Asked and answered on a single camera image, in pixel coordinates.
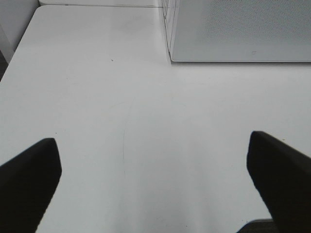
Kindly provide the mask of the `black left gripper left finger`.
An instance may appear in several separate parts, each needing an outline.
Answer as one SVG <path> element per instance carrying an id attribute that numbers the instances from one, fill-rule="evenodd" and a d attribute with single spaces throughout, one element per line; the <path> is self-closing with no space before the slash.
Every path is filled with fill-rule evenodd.
<path id="1" fill-rule="evenodd" d="M 36 232 L 62 174 L 54 138 L 44 138 L 0 167 L 0 231 Z"/>

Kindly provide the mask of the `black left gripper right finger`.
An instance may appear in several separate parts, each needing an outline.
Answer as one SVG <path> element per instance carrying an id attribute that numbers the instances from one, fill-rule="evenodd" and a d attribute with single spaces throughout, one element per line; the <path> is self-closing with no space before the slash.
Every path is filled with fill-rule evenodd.
<path id="1" fill-rule="evenodd" d="M 281 233 L 311 231 L 311 159 L 268 133 L 250 136 L 247 170 Z"/>

